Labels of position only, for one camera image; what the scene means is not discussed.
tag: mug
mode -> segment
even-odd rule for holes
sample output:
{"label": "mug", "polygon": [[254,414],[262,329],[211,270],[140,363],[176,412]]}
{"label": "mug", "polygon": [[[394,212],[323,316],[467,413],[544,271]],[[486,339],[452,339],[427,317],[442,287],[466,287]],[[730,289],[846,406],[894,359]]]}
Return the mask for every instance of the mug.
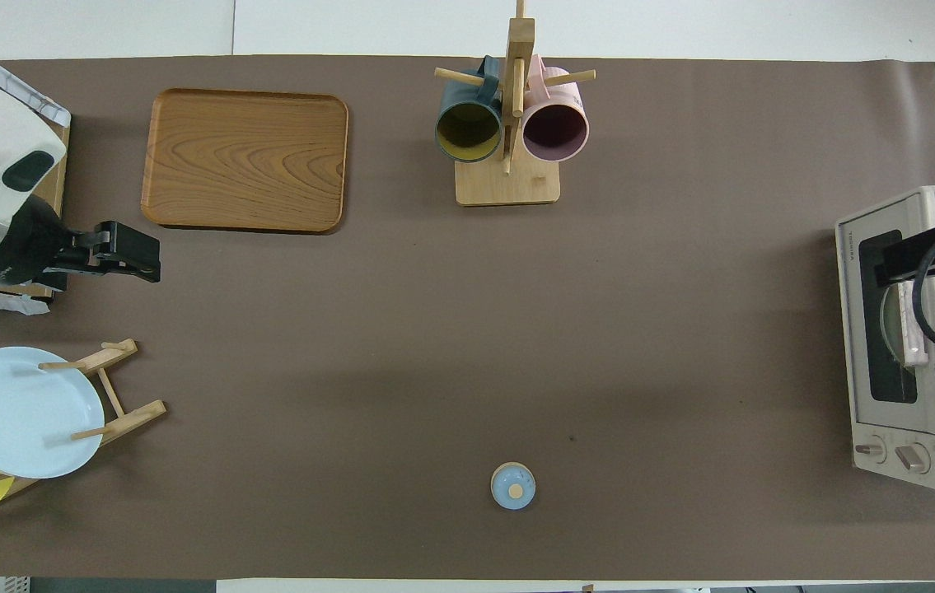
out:
{"label": "mug", "polygon": [[542,161],[566,161],[588,142],[581,90],[576,82],[544,86],[544,79],[568,74],[562,68],[544,68],[534,55],[530,62],[530,90],[523,97],[522,143]]}
{"label": "mug", "polygon": [[434,125],[434,140],[442,152],[460,162],[482,161],[497,150],[501,136],[500,61],[482,60],[478,72],[482,86],[451,80],[445,83],[441,108]]}

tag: blue round lid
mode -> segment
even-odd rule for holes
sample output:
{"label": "blue round lid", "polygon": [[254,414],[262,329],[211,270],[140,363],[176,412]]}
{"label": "blue round lid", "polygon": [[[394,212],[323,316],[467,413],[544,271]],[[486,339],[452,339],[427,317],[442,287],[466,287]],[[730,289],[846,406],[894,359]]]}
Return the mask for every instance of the blue round lid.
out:
{"label": "blue round lid", "polygon": [[536,495],[536,482],[530,469],[516,462],[497,468],[489,487],[493,490],[493,500],[509,511],[525,509]]}

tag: wooden tray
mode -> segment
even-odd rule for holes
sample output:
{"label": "wooden tray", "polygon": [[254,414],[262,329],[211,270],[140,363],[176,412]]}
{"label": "wooden tray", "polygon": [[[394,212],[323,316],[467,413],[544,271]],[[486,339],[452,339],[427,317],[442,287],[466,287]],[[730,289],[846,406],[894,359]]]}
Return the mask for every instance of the wooden tray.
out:
{"label": "wooden tray", "polygon": [[163,91],[141,210],[163,226],[329,231],[343,216],[347,120],[330,95]]}

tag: mug handle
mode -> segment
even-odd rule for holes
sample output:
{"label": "mug handle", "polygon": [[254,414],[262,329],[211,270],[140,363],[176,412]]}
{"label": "mug handle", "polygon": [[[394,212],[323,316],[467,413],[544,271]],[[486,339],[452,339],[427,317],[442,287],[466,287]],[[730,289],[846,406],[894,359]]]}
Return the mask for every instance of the mug handle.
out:
{"label": "mug handle", "polygon": [[551,93],[547,91],[547,84],[544,84],[544,60],[540,54],[534,54],[530,58],[530,76],[526,80],[530,82],[530,91],[539,93],[538,101],[544,101],[551,98]]}
{"label": "mug handle", "polygon": [[475,98],[482,104],[491,104],[497,96],[497,87],[500,86],[500,61],[493,56],[486,56],[482,59],[482,65],[478,67],[478,75],[482,77],[482,86],[478,87]]}

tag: white tile floor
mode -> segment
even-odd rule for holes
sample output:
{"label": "white tile floor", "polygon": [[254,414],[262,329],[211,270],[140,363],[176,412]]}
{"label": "white tile floor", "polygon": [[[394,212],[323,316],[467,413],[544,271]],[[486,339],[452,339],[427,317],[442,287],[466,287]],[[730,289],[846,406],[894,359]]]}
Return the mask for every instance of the white tile floor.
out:
{"label": "white tile floor", "polygon": [[[0,0],[0,59],[227,54],[501,54],[513,0]],[[547,55],[935,61],[932,0],[535,0]],[[415,581],[420,591],[579,589]],[[689,583],[599,583],[643,589]],[[219,590],[407,590],[404,581],[224,581]]]}

